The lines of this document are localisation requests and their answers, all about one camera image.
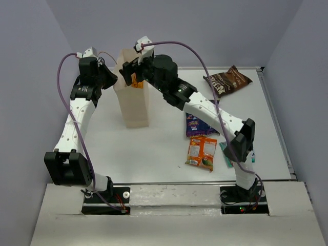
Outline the orange Kettle chips bag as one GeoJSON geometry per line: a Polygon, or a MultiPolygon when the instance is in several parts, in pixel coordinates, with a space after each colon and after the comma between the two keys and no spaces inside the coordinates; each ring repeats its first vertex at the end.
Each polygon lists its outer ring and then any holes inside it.
{"type": "Polygon", "coordinates": [[[137,89],[143,89],[144,88],[144,82],[137,80],[136,73],[133,73],[131,75],[131,79],[132,79],[131,87],[137,88],[137,89]]]}

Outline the cream paper bag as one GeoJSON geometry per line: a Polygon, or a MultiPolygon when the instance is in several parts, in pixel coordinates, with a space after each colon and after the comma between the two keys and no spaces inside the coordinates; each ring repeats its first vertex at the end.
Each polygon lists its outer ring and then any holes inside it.
{"type": "Polygon", "coordinates": [[[113,73],[118,77],[118,81],[113,86],[117,95],[122,117],[127,128],[143,128],[149,126],[149,87],[143,81],[143,89],[127,86],[124,78],[119,72],[124,62],[130,62],[139,55],[134,49],[122,49],[113,73]]]}

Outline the blue purple candy bag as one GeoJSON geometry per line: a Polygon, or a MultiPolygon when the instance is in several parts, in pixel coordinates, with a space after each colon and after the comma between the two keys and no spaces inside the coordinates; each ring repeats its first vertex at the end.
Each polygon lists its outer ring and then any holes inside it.
{"type": "Polygon", "coordinates": [[[198,117],[186,113],[186,138],[208,137],[212,134],[219,132],[198,117]]]}

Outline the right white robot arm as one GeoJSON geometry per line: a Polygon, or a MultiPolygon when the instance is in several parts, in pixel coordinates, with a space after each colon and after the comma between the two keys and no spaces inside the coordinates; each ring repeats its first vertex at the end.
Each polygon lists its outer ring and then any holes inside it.
{"type": "Polygon", "coordinates": [[[248,161],[255,138],[252,119],[242,120],[216,108],[196,87],[178,77],[177,64],[167,55],[151,56],[142,61],[136,58],[123,63],[119,72],[128,86],[132,84],[133,75],[137,81],[147,81],[162,93],[168,104],[198,117],[223,135],[227,142],[223,153],[234,163],[237,197],[247,201],[254,196],[259,179],[248,161]]]}

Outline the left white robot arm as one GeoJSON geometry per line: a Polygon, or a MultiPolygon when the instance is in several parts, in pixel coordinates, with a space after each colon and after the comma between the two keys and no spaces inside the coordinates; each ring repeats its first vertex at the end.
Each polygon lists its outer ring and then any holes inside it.
{"type": "Polygon", "coordinates": [[[113,198],[113,181],[94,171],[84,138],[102,90],[113,86],[117,76],[94,55],[81,57],[78,68],[70,100],[59,94],[68,117],[58,143],[45,153],[44,162],[55,185],[86,188],[101,202],[108,202],[113,198]]]}

